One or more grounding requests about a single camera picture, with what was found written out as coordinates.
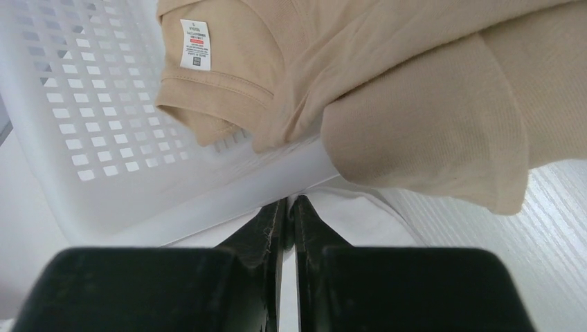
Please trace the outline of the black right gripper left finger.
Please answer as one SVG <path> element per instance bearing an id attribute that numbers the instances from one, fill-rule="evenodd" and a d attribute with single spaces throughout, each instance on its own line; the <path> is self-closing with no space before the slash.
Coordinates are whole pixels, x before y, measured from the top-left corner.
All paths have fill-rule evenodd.
<path id="1" fill-rule="evenodd" d="M 70 248 L 13 331 L 276 331 L 287 201 L 213 248 Z"/>

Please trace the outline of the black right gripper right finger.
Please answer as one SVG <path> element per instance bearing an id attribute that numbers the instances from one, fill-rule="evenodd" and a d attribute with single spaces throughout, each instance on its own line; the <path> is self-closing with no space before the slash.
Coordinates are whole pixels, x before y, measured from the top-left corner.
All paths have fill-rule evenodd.
<path id="1" fill-rule="evenodd" d="M 533 331 L 502 263 L 478 248 L 356 247 L 306 196 L 291 226 L 301 331 Z"/>

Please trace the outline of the white t-shirt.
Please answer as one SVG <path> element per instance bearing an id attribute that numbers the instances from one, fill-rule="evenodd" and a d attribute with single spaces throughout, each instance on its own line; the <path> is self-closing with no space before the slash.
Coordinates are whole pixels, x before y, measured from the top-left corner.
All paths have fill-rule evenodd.
<path id="1" fill-rule="evenodd" d="M 353 246 L 426 246 L 425 241 L 378 193 L 333 178 L 309 188 L 305 195 L 319 217 Z M 260 207 L 201 232 L 184 236 L 163 247 L 202 247 L 220 244 L 252 219 Z"/>

